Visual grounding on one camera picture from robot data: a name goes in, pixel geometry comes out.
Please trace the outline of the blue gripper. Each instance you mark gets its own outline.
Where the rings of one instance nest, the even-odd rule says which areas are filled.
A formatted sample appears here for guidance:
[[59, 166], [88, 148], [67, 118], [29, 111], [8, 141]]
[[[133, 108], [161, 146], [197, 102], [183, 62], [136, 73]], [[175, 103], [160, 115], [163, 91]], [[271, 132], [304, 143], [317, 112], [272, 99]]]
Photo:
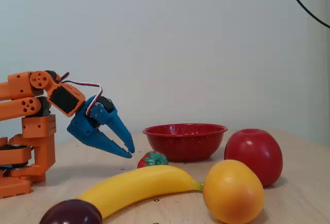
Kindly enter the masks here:
[[[132, 135], [118, 116], [118, 111], [113, 102], [101, 96], [92, 105], [90, 113], [87, 114], [87, 108], [92, 100], [92, 97], [88, 99], [75, 113], [74, 118], [67, 127], [67, 131], [87, 146], [123, 158], [132, 158], [132, 153], [135, 153]], [[100, 126], [103, 125], [108, 126], [124, 142], [128, 151], [100, 131]]]

